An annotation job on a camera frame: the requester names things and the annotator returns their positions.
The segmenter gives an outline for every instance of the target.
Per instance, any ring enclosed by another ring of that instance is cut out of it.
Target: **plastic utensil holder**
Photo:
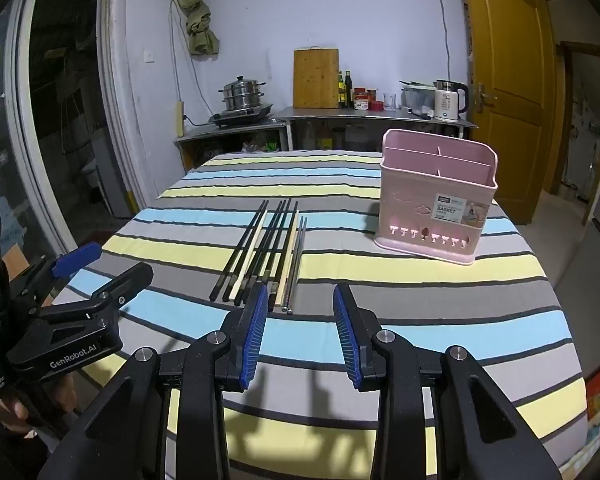
[[[493,195],[498,156],[487,145],[409,130],[382,139],[375,242],[468,265]]]

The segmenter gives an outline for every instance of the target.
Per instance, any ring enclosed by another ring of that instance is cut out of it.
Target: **basket base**
[[[374,237],[374,242],[377,246],[390,251],[427,256],[429,258],[433,258],[434,260],[442,260],[443,262],[449,262],[452,264],[471,265],[475,260],[474,254],[451,253],[449,251],[443,251],[434,247],[423,247],[417,244],[392,240],[391,238],[376,236]]]

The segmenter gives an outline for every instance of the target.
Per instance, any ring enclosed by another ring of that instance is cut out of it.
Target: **door handle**
[[[478,104],[475,107],[476,112],[478,112],[479,114],[481,114],[483,112],[484,104],[487,99],[493,99],[494,101],[497,101],[498,96],[485,93],[484,92],[484,84],[479,83],[478,84]]]

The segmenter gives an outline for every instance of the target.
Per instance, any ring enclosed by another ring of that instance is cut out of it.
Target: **metal screw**
[[[449,349],[449,355],[457,361],[464,361],[466,359],[466,350],[461,346],[452,346]]]
[[[136,360],[143,361],[143,362],[148,361],[153,356],[154,356],[154,351],[147,347],[139,348],[138,350],[136,350],[136,353],[134,354],[134,357],[136,358]]]
[[[376,337],[378,338],[378,341],[391,343],[395,339],[395,334],[391,332],[391,330],[378,330],[378,332],[376,332]]]
[[[219,345],[224,342],[226,339],[226,335],[224,332],[220,332],[219,330],[214,330],[211,334],[206,336],[206,340],[209,341],[212,345]]]

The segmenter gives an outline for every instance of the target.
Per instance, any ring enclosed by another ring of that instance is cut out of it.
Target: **product sticker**
[[[431,217],[436,220],[482,228],[489,206],[479,202],[468,202],[464,198],[438,193],[433,203]]]

